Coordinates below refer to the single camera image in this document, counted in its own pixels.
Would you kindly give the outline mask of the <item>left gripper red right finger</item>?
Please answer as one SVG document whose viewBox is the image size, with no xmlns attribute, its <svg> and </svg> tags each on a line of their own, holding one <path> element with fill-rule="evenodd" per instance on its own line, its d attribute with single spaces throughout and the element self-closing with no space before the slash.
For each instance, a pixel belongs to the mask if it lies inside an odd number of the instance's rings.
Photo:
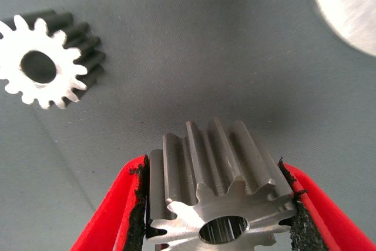
<svg viewBox="0 0 376 251">
<path fill-rule="evenodd" d="M 375 243 L 302 170 L 282 159 L 278 166 L 293 190 L 293 250 L 375 250 Z"/>
</svg>

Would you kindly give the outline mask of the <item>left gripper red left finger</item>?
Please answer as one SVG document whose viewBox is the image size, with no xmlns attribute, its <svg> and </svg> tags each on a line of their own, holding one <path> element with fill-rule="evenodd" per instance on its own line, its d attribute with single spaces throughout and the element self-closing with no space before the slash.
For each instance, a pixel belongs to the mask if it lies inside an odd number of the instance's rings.
<svg viewBox="0 0 376 251">
<path fill-rule="evenodd" d="M 71 250 L 142 250 L 148 177 L 146 155 L 125 164 Z"/>
</svg>

